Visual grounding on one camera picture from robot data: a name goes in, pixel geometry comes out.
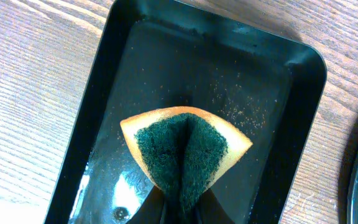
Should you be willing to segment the green yellow sponge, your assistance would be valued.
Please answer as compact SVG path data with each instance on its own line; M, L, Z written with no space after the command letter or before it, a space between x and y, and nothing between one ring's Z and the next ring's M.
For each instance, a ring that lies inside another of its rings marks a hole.
M253 145L230 122L191 106L148 111L120 126L132 157L183 221Z

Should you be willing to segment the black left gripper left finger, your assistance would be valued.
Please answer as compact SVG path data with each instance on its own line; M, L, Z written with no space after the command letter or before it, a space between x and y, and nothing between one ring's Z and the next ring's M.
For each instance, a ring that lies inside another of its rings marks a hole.
M165 215L163 192L153 187L143 204L127 224L161 224Z

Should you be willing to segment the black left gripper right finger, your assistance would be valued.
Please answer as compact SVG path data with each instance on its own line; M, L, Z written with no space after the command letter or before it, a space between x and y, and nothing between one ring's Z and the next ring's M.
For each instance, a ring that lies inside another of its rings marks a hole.
M218 202L211 189L204 192L197 204L198 223L234 224Z

